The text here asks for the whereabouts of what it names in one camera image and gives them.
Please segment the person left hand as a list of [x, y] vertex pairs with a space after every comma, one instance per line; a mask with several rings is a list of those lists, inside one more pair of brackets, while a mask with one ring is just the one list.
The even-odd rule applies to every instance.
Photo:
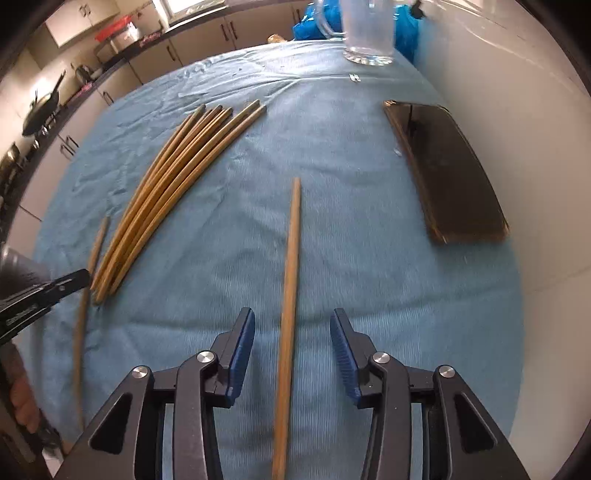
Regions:
[[10, 387], [9, 398], [16, 422], [34, 434], [41, 422], [41, 412], [34, 398], [26, 370], [17, 347], [8, 342], [1, 347], [1, 365]]

